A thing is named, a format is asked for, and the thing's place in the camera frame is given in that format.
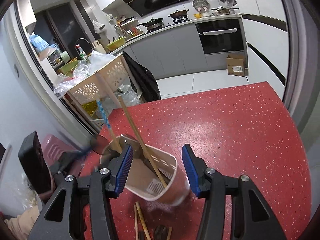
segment wooden chopstick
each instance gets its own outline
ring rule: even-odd
[[[169,227],[169,232],[168,232],[167,240],[170,240],[171,232],[172,232],[172,227]]]
[[[166,188],[167,187],[167,184],[166,182],[164,181],[162,175],[160,174],[159,170],[158,170],[158,167],[156,166],[155,164],[155,161],[153,160],[153,158],[151,157],[150,153],[149,153],[149,150],[147,149],[147,146],[145,145],[145,143],[143,142],[143,139],[138,131],[138,128],[136,127],[136,125],[134,124],[133,120],[132,120],[132,117],[131,115],[129,114],[128,112],[128,109],[122,99],[121,96],[118,96],[118,99],[119,99],[119,102],[121,104],[121,107],[124,111],[124,114],[125,116],[127,117],[128,121],[129,121],[129,124],[131,125],[131,128],[133,130],[133,132],[135,133],[136,137],[137,137],[137,140],[138,142],[140,143],[141,147],[142,147],[142,150],[143,150],[143,153],[145,155],[145,157],[150,161],[153,169],[155,170],[159,180],[161,181],[162,185]]]
[[[115,133],[113,132],[113,130],[112,130],[111,128],[108,129],[108,130],[109,130],[109,133],[110,133],[111,138],[112,138],[112,143],[111,143],[111,144],[113,144],[114,147],[115,147],[115,149],[116,149],[116,151],[121,154],[121,153],[122,153],[122,148],[121,148],[121,146],[120,146],[119,141],[118,141],[117,138],[116,138]]]
[[[134,227],[136,229],[136,240],[139,240],[137,206],[135,204],[134,204]]]
[[[143,218],[142,211],[141,211],[141,208],[140,208],[140,204],[139,204],[138,201],[136,202],[136,207],[137,207],[138,214],[139,214],[140,221],[141,221],[141,225],[143,227],[144,233],[146,234],[147,240],[151,240],[151,237],[149,235],[149,231],[148,231],[146,222],[145,222],[145,220]]]

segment black case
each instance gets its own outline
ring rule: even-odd
[[[20,147],[18,157],[35,191],[41,194],[51,190],[49,169],[44,161],[36,131],[25,137]]]

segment gray cabinet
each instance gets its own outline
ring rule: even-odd
[[[170,30],[180,58],[183,61],[185,74],[208,71],[199,34],[195,24],[186,24]]]
[[[152,36],[141,39],[131,44],[130,47],[137,58],[139,64],[151,71],[156,79],[164,76],[164,69],[153,49],[154,38]]]
[[[194,24],[163,30],[130,46],[156,79],[209,70]]]
[[[164,75],[157,79],[185,74],[180,50],[172,34],[170,29],[150,37],[153,54],[164,70]]]
[[[118,55],[119,53],[121,53],[123,51],[126,52],[132,59],[134,59],[135,61],[138,62],[138,60],[137,60],[136,56],[134,55],[130,46],[126,46],[125,49],[122,49],[121,51],[117,52],[116,55]]]

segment oven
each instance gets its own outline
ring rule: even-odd
[[[205,55],[244,51],[244,43],[238,19],[197,23],[196,28]]]

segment cooking pot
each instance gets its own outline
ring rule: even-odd
[[[151,19],[150,21],[148,21],[147,23],[140,23],[140,24],[138,24],[137,26],[140,26],[140,25],[143,25],[143,26],[145,26],[145,27],[150,27],[150,26],[152,26],[152,25],[155,25],[155,24],[157,24],[157,23],[161,23],[162,22],[162,20],[163,20],[163,18],[157,18],[157,19]]]
[[[218,15],[227,15],[230,14],[230,10],[228,8],[224,8],[223,6],[218,7],[217,9],[211,9],[218,11]]]
[[[183,10],[183,11],[179,11],[179,10],[176,10],[175,13],[172,13],[170,15],[168,15],[168,17],[171,17],[172,19],[176,19],[176,18],[179,18],[179,17],[183,17],[183,16],[187,16],[188,15],[188,10]]]

